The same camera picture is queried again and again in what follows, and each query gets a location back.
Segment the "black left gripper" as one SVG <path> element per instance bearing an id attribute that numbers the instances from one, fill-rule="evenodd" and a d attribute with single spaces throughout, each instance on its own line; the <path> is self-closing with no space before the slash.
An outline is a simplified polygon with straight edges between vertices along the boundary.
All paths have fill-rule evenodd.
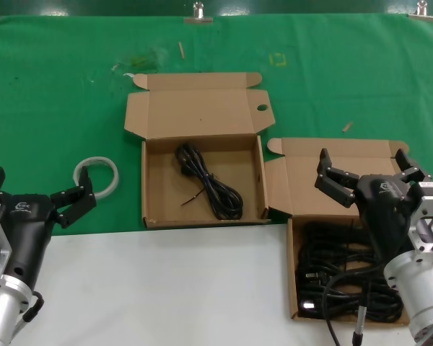
<path id="1" fill-rule="evenodd" d="M 83 167 L 79 185 L 48 197 L 3 193 L 5 177 L 0 167 L 0 225 L 12 248 L 4 274 L 34 288 L 55 223 L 66 229 L 96 207 L 92 181 Z"/>

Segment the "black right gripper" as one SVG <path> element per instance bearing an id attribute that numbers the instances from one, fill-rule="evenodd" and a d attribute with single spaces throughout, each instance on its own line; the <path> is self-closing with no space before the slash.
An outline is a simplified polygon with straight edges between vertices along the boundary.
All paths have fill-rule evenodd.
<path id="1" fill-rule="evenodd" d="M 334 168 L 328 150 L 320 152 L 315 187 L 345 208 L 354 202 L 363 227 L 368 230 L 378 262 L 384 267 L 399 254 L 412 250 L 408 227 L 415 202 L 410 185 L 430 182 L 432 176 L 400 148 L 395 175 L 358 174 Z"/>

